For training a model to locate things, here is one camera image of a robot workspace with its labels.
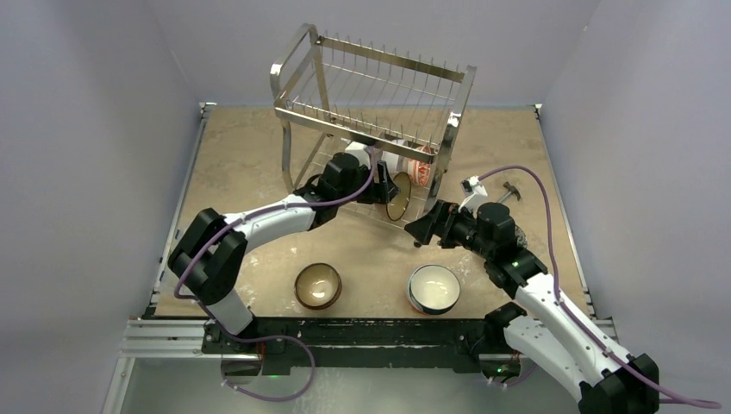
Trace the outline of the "brown glazed bowl stack top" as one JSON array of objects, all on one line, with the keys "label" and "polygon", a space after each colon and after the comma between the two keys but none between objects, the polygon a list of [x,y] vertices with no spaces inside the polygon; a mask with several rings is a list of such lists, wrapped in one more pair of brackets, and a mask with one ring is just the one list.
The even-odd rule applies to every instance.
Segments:
[{"label": "brown glazed bowl stack top", "polygon": [[386,205],[385,213],[390,221],[395,222],[402,219],[409,208],[412,182],[406,172],[397,173],[393,176],[392,181],[397,187],[398,193]]}]

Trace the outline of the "orange patterned bowl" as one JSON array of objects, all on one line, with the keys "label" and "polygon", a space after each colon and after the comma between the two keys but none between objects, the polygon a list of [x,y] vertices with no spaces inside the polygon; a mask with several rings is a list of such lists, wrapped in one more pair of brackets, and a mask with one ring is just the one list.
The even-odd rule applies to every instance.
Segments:
[{"label": "orange patterned bowl", "polygon": [[432,164],[427,161],[408,159],[406,173],[414,185],[426,187],[432,175]]}]

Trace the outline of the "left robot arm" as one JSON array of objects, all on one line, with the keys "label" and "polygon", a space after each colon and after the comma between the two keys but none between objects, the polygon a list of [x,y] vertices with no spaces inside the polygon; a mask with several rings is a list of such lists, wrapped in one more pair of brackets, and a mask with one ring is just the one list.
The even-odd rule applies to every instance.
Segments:
[{"label": "left robot arm", "polygon": [[258,209],[224,215],[201,210],[169,253],[167,266],[178,277],[176,298],[188,299],[224,330],[223,341],[237,353],[257,341],[255,315],[235,291],[246,254],[287,235],[317,229],[350,202],[387,205],[401,192],[387,164],[368,151],[360,157],[337,153],[321,172],[282,200]]}]

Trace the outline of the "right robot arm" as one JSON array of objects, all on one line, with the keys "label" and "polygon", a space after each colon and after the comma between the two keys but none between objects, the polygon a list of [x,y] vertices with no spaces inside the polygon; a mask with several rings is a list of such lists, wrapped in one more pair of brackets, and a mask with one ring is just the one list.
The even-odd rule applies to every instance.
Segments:
[{"label": "right robot arm", "polygon": [[519,351],[559,382],[582,413],[655,413],[650,385],[659,368],[647,354],[633,356],[599,329],[557,287],[547,267],[519,243],[507,206],[485,203],[474,213],[438,201],[405,231],[427,245],[462,247],[484,259],[490,281],[514,301],[506,318],[484,327],[486,344]]}]

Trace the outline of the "steel two-tier dish rack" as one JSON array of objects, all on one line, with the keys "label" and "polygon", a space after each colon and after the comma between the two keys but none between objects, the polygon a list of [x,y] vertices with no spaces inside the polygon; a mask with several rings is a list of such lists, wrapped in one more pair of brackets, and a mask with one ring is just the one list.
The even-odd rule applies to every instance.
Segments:
[{"label": "steel two-tier dish rack", "polygon": [[401,228],[436,201],[477,74],[301,25],[270,69],[283,130],[281,170],[288,190],[319,173],[352,141],[432,164],[426,187],[412,183],[409,208],[392,222],[381,205],[348,211]]}]

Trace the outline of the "white blue-rimmed bowl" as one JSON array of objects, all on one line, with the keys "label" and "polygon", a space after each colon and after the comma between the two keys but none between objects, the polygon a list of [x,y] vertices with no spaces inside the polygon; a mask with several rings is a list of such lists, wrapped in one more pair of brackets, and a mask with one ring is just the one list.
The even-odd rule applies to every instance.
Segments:
[{"label": "white blue-rimmed bowl", "polygon": [[408,277],[406,297],[416,311],[429,316],[449,312],[459,301],[461,284],[446,267],[425,264]]}]

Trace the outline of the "small black hammer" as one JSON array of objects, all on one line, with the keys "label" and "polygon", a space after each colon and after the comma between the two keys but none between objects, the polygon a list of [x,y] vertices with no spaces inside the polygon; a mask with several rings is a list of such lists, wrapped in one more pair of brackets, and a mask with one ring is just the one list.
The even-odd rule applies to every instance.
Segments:
[{"label": "small black hammer", "polygon": [[514,198],[518,201],[522,199],[522,195],[518,188],[512,185],[509,181],[505,181],[503,183],[503,188],[506,190],[506,192],[497,200],[499,204],[503,204],[509,198]]}]

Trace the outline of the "patterned bowl under brown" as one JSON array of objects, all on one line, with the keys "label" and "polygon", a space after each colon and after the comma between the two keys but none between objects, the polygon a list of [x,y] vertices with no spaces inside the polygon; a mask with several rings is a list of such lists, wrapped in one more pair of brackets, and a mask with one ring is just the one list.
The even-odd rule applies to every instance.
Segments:
[{"label": "patterned bowl under brown", "polygon": [[342,278],[327,263],[306,266],[296,277],[294,293],[297,301],[310,310],[324,310],[334,304],[342,292]]}]

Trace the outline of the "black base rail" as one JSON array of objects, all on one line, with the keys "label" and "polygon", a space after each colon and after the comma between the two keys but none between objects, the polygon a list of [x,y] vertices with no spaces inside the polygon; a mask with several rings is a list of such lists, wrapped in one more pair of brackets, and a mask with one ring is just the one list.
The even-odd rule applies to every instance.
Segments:
[{"label": "black base rail", "polygon": [[252,356],[265,375],[293,367],[441,368],[481,373],[501,381],[530,368],[528,357],[507,345],[503,317],[324,318],[257,317],[235,338],[213,323],[204,326],[202,351]]}]

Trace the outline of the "aluminium frame rail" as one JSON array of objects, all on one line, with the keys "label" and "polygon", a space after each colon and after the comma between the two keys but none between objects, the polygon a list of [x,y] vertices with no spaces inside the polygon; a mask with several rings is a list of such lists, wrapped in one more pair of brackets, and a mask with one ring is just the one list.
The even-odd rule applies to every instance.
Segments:
[{"label": "aluminium frame rail", "polygon": [[[615,325],[610,320],[597,320],[598,327],[604,334],[619,342]],[[133,320],[129,321],[124,331],[121,345],[121,356],[137,358],[183,358],[188,356],[202,357],[203,355],[244,355],[234,356],[234,359],[246,359],[256,356],[253,350],[242,350],[227,345],[224,341],[222,346],[209,344],[206,339],[204,325],[206,322],[201,319],[179,319],[179,320]],[[422,349],[434,348],[436,345],[358,345],[351,344],[308,344],[309,349],[315,351],[345,349],[345,350],[392,350],[392,349]]]}]

